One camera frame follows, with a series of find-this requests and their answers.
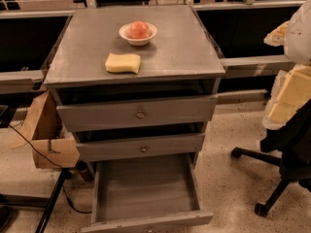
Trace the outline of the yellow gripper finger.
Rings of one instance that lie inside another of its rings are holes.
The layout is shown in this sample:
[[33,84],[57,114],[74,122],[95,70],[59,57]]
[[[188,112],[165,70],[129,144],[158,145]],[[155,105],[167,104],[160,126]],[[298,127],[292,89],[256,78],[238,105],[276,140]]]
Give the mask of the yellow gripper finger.
[[277,130],[311,99],[311,67],[296,64],[290,72],[281,70],[270,95],[262,125],[266,129]]
[[285,44],[285,36],[288,28],[288,22],[284,22],[279,25],[277,28],[272,30],[270,33],[266,35],[263,39],[263,42],[272,47],[279,47]]

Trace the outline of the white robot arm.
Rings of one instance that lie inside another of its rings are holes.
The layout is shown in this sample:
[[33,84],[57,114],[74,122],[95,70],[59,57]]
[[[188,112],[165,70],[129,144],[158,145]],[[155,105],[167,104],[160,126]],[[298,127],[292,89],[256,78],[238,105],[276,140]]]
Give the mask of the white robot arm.
[[273,47],[283,46],[285,56],[294,63],[291,71],[280,71],[275,78],[264,111],[263,126],[276,130],[311,99],[311,0],[263,41]]

